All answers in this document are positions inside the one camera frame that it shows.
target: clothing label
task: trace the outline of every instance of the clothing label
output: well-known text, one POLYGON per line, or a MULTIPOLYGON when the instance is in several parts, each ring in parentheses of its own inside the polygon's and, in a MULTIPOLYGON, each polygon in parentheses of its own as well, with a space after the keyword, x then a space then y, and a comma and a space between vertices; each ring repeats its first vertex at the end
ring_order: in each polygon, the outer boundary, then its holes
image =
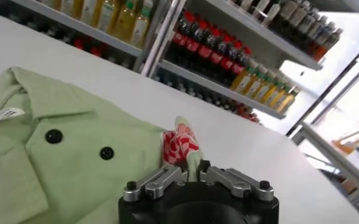
POLYGON ((247 84, 250 82, 251 78, 248 76, 245 76, 241 82, 239 83, 238 87, 236 88, 236 92, 241 92, 246 86, 247 84))
POLYGON ((217 54, 216 52, 213 52, 211 54, 211 62, 213 62, 214 64, 218 64, 222 59, 222 55, 217 54))
POLYGON ((304 18, 304 16, 307 14, 307 11, 305 11, 302 8, 296 9, 294 11, 293 15, 289 19, 290 24, 292 24, 294 27, 296 27, 304 18))
POLYGON ((133 45, 141 44, 144 34, 147 31, 147 23, 143 20, 137 20, 133 29, 132 39, 130 43, 133 45))
POLYGON ((98 29, 103 32, 108 32, 110 20, 112 19, 114 8, 110 4, 103 4, 101 15, 99 17, 98 29))
POLYGON ((74 7, 74 0, 62 0, 62 6, 60 10, 62 13, 72 16, 72 11, 74 7))
POLYGON ((267 91, 269 91, 270 86, 262 86, 262 88, 260 88, 258 94, 255 96, 255 100, 260 101, 262 100, 263 96, 267 93, 267 91))
POLYGON ((223 58, 220 63, 221 67, 223 67, 226 70, 230 70, 230 68, 233 65, 233 61, 229 60, 228 58, 223 58))
POLYGON ((84 0, 82 17, 80 19, 82 20, 83 23, 91 24, 95 6, 96 6, 96 0, 84 0))
POLYGON ((201 46, 198 50, 198 54, 203 57, 203 58, 208 58, 211 54, 212 50, 205 47, 205 46, 201 46))
POLYGON ((244 67, 240 66, 239 64, 235 63, 232 65, 232 71, 234 74, 239 74, 243 71, 244 67))
POLYGON ((274 100, 274 98, 276 98, 279 94, 279 91, 278 90, 275 90, 274 92, 272 92, 272 94, 269 96, 269 98, 267 98, 266 100, 266 105, 267 106, 270 106, 270 103, 274 100))
POLYGON ((25 112, 19 108, 5 108, 0 110, 0 121, 6 120, 11 117, 18 117, 24 114, 25 112))
POLYGON ((256 90, 259 88, 260 86, 260 82, 259 81, 256 81, 254 82, 250 89, 248 90, 248 92, 246 93, 246 96, 247 97, 252 97, 252 95, 254 95, 254 93, 256 92, 256 90))
POLYGON ((292 0, 289 0, 285 3, 279 15, 282 16, 282 18, 284 19, 288 19, 293 14, 297 6, 298 6, 297 3, 295 3, 292 0))

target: yellow bottle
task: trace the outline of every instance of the yellow bottle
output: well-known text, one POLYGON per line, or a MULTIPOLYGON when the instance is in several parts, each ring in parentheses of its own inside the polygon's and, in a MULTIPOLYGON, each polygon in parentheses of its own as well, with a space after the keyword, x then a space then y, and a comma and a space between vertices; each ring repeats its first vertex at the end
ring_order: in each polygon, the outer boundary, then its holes
POLYGON ((275 78, 274 87, 265 94, 261 103, 265 104, 266 106, 270 107, 271 102, 279 96, 281 92, 283 92, 283 87, 285 81, 283 79, 282 74, 276 73, 277 77, 275 78))
POLYGON ((82 14, 83 0, 62 0, 60 11, 75 19, 82 14))
POLYGON ((266 93, 268 93, 269 90, 274 87, 274 79, 275 79, 275 73, 272 70, 269 70, 267 72, 267 75, 263 83, 261 84, 261 87, 257 90, 253 99, 258 102, 261 102, 261 100, 264 98, 266 93))
POLYGON ((236 79, 232 82, 230 89, 238 93, 245 90, 257 68, 258 63, 254 59, 250 58, 248 67, 236 77, 236 79))
POLYGON ((80 20, 85 24, 96 27, 103 2, 104 0, 84 0, 80 20))
POLYGON ((98 29, 113 35, 120 4, 118 0, 105 0, 102 4, 101 15, 98 19, 98 29))
POLYGON ((253 98, 256 92, 258 91, 258 89, 261 88, 261 85, 263 84, 263 80, 266 74, 267 74, 266 67, 264 67, 263 65, 259 65, 258 72, 256 72, 255 77, 252 78, 250 88, 248 88, 246 92, 241 92, 241 93, 249 98, 253 98))
POLYGON ((152 0, 144 0, 143 8, 136 18, 135 27, 130 39, 130 43, 136 47, 143 47, 144 38, 149 26, 149 15, 153 6, 154 2, 152 0))
POLYGON ((292 106, 294 101, 296 100, 296 96, 301 92, 301 89, 295 87, 289 94, 289 96, 282 102, 281 106, 277 108, 277 112, 285 114, 289 107, 292 106))
POLYGON ((121 8, 116 26, 114 28, 114 36, 129 41, 135 24, 135 0, 127 0, 121 8))

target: dark bottle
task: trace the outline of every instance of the dark bottle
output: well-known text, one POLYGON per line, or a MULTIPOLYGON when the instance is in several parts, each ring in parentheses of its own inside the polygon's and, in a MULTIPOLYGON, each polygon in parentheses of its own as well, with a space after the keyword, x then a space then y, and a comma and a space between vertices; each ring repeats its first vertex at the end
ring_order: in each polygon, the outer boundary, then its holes
POLYGON ((179 19, 177 30, 167 52, 168 59, 176 62, 183 54, 187 38, 190 34, 190 27, 194 20, 194 16, 188 11, 185 11, 183 17, 179 19))
POLYGON ((197 29, 193 33, 191 33, 189 38, 187 39, 185 45, 186 51, 184 53, 182 61, 180 61, 180 63, 183 64, 185 67, 190 67, 194 64, 198 47, 201 44, 202 39, 204 38, 206 30, 206 23, 204 21, 200 21, 199 26, 197 26, 197 29))
POLYGON ((226 85, 231 86, 236 76, 239 75, 244 70, 244 68, 248 66, 248 59, 250 58, 250 56, 251 56, 251 50, 248 47, 244 47, 243 50, 240 50, 238 52, 236 60, 230 70, 230 74, 227 77, 226 85))
POLYGON ((224 84, 229 86, 231 81, 231 68, 237 58, 238 52, 243 47, 241 41, 235 41, 234 44, 229 43, 226 47, 225 54, 220 62, 220 68, 218 73, 218 80, 224 84))
POLYGON ((208 71, 205 75, 210 76, 213 79, 217 79, 217 73, 220 62, 226 52, 227 45, 231 42, 231 38, 226 35, 223 41, 219 42, 216 46, 214 51, 209 56, 209 67, 208 71))
POLYGON ((193 64, 194 70, 205 73, 205 68, 209 65, 209 56, 219 41, 219 37, 220 32, 217 28, 214 28, 211 34, 205 36, 197 51, 196 62, 193 64))

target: red bottle cap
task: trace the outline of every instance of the red bottle cap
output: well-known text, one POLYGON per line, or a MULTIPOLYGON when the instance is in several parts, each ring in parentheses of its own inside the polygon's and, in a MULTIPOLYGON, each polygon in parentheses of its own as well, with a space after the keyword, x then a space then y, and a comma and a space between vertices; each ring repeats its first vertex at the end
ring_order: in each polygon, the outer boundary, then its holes
POLYGON ((246 55, 251 55, 252 52, 251 52, 251 49, 249 49, 248 47, 244 47, 244 53, 246 53, 246 55))

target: black screw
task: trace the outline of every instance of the black screw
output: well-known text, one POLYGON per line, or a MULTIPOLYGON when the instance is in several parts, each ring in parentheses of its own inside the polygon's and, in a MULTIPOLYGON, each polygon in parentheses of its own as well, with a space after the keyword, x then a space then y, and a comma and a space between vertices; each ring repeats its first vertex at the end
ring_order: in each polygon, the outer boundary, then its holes
POLYGON ((270 188, 270 182, 268 182, 268 181, 266 181, 266 180, 262 180, 262 181, 260 181, 260 183, 259 183, 259 187, 260 187, 260 189, 262 189, 262 190, 267 190, 267 189, 270 188))
POLYGON ((128 189, 129 191, 134 191, 136 188, 137 188, 137 184, 135 181, 130 181, 126 183, 126 189, 128 189))

